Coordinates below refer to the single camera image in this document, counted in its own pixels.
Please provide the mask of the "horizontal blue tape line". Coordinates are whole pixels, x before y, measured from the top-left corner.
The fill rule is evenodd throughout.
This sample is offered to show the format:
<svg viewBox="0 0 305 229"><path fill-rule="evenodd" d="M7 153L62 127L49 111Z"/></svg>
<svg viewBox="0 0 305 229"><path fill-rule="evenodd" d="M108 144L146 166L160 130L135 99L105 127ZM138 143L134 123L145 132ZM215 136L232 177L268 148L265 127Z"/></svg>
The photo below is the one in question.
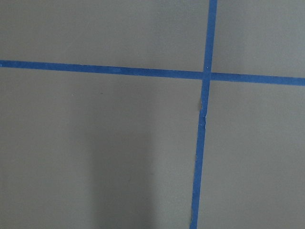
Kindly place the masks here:
<svg viewBox="0 0 305 229"><path fill-rule="evenodd" d="M50 70L50 71L82 72L82 73L102 73L102 74L118 74L118 75L132 75L132 76L196 79L196 80L200 80L204 76L204 72L194 72L194 71L81 65L81 64L51 63L51 62L26 62L26 61L11 61L11 60L1 60L0 66L2 68L20 68L20 69L35 69L35 70ZM305 79L298 77L233 74L233 73L208 73L207 77L212 81L266 83L266 84L280 84L280 85L293 85L293 86L305 85Z"/></svg>

